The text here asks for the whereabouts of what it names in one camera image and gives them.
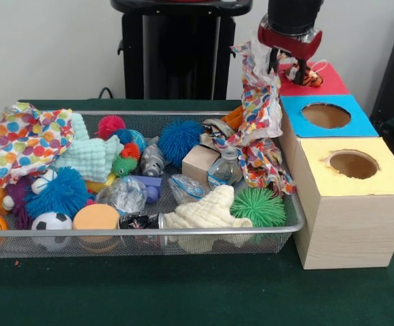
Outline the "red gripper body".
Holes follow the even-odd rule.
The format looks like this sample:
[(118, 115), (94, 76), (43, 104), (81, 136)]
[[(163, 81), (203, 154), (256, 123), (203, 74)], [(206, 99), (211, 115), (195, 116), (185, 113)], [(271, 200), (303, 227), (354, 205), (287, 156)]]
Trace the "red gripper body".
[(262, 18), (257, 31), (260, 43), (287, 52), (298, 60), (309, 60), (314, 56), (321, 44), (322, 36), (323, 32), (316, 28), (304, 35), (292, 36), (276, 32), (269, 25), (268, 15)]

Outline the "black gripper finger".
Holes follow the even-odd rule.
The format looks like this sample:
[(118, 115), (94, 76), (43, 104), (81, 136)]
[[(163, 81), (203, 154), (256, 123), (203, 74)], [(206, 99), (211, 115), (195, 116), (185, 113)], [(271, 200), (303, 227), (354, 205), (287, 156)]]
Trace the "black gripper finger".
[(268, 73), (272, 71), (274, 74), (276, 75), (278, 74), (278, 69), (279, 69), (278, 55), (279, 55), (279, 49), (272, 48), (269, 56)]
[(307, 62), (298, 59), (297, 84), (305, 84), (307, 77)]

